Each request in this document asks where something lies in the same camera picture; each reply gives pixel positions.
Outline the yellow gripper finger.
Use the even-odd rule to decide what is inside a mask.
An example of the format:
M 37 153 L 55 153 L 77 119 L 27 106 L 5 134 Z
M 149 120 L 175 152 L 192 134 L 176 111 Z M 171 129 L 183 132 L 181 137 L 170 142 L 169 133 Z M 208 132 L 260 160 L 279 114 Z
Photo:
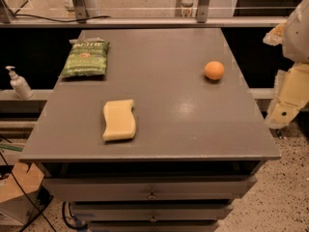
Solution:
M 277 46 L 283 42 L 286 22 L 283 21 L 273 27 L 263 38 L 263 43 Z
M 267 109 L 270 129 L 287 127 L 309 102 L 309 65 L 295 63 L 286 72 L 279 70 L 274 80 L 273 99 Z

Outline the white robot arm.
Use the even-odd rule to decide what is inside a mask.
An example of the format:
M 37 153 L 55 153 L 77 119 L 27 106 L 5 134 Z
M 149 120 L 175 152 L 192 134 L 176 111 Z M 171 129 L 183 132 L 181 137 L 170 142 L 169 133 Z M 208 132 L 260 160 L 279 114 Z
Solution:
M 302 0 L 285 22 L 266 33 L 263 42 L 281 44 L 283 56 L 294 62 L 275 76 L 274 97 L 267 109 L 267 125 L 282 129 L 309 102 L 309 0 Z

